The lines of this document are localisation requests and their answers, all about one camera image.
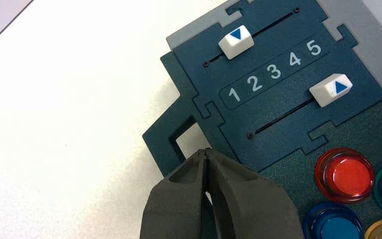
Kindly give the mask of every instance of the blue button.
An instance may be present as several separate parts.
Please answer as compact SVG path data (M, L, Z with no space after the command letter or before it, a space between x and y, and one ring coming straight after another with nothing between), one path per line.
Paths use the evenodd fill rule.
M362 239L357 215L337 203L323 203L312 208L302 229L306 239Z
M345 218L330 219L321 230L322 239L358 239L359 235L357 227Z

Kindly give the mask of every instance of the number label strip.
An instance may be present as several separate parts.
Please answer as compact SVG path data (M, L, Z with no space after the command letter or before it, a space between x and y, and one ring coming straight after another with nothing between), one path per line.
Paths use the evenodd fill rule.
M228 109L234 109L288 76L326 55L321 37L312 36L274 60L220 91Z

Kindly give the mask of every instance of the red button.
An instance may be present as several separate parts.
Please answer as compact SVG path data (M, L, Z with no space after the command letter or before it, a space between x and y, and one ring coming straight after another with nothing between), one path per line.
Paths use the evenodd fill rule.
M315 182L330 200L355 203L371 193L374 171L359 152L349 148L336 148L326 152L318 160Z

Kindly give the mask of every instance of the screw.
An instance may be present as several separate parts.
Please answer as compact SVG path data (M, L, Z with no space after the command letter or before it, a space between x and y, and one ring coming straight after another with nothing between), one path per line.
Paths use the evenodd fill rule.
M247 139L254 139L254 134L253 133L248 133L247 134Z

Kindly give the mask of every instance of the printed number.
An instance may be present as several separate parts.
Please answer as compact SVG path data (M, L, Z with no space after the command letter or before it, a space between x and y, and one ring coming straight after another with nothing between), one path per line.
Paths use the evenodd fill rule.
M307 47L311 51L311 54L313 56L316 56L321 53L321 47L319 45L312 45L313 43L314 43L314 40L310 41L309 43L307 43Z
M255 77L255 76L248 77L248 80L247 80L248 84L251 84L251 80L254 80L253 92L256 92L257 90L259 90L263 87L262 85L257 86L257 82L258 82L257 77Z
M276 75L272 75L273 79L279 79L282 75L282 72L277 69L276 65L270 65L267 67L267 70L272 72L273 74L276 73Z
M232 95L235 97L236 101L238 101L238 102L241 101L241 98L239 98L238 94L236 93L236 91L233 88L231 88L231 91L229 92L229 96L232 96Z
M296 65L296 64L301 65L301 59L299 59L299 58L295 55L295 53L291 52L291 53L290 53L289 64L290 64L291 66Z

